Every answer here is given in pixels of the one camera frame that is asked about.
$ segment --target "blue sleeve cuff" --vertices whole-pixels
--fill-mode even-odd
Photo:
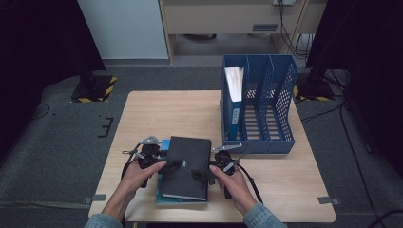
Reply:
[[[123,225],[115,218],[106,214],[93,215],[86,223],[85,228],[122,228]]]
[[[283,228],[285,225],[273,213],[258,202],[243,217],[243,223],[248,228]]]

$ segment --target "black book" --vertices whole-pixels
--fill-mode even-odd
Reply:
[[[210,153],[210,140],[172,136],[166,159],[180,164],[163,173],[160,186],[163,197],[207,200],[208,181],[193,178],[192,171],[207,170]]]

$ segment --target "light wood tabletop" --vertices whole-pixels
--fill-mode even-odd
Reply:
[[[213,147],[220,146],[220,94],[218,90],[131,92],[96,191],[96,195],[106,194],[106,200],[93,201],[89,216],[100,213],[116,189],[128,159],[122,152],[148,136],[210,139]],[[240,163],[254,178],[264,204],[282,222],[333,222],[333,205],[318,201],[328,193],[293,102],[289,123],[296,143],[288,155],[248,155]],[[157,175],[153,175],[129,204],[126,220],[242,222],[241,213],[217,183],[208,187],[208,202],[195,205],[156,205],[156,188]]]

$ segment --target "label on file holder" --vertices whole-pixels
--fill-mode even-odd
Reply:
[[[240,109],[234,108],[232,111],[232,124],[238,124],[238,119],[240,117]]]

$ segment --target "blue file organizer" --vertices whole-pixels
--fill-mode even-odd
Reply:
[[[242,102],[236,137],[230,138],[231,102],[226,67],[244,67]],[[288,154],[295,140],[288,124],[288,111],[297,78],[292,55],[223,55],[221,90],[222,144],[239,144],[252,154]]]

